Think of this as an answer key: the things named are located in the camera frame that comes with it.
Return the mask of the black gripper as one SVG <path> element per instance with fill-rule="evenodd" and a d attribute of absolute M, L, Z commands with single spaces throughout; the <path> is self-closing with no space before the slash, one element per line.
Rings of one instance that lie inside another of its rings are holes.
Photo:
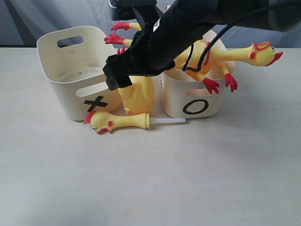
<path fill-rule="evenodd" d="M 175 66 L 176 48 L 168 43 L 136 42 L 106 59 L 103 72 L 110 90 L 132 85 L 129 76 L 157 76 Z"/>

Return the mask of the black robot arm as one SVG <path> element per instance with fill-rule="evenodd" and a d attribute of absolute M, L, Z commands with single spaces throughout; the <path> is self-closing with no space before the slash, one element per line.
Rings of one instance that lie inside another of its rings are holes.
<path fill-rule="evenodd" d="M 154 0 L 111 0 L 111 19 L 135 19 L 141 27 L 129 49 L 109 56 L 103 68 L 110 90 L 132 84 L 131 75 L 157 76 L 174 66 L 174 59 L 217 24 L 278 32 L 301 22 L 298 0 L 176 0 L 161 12 Z"/>

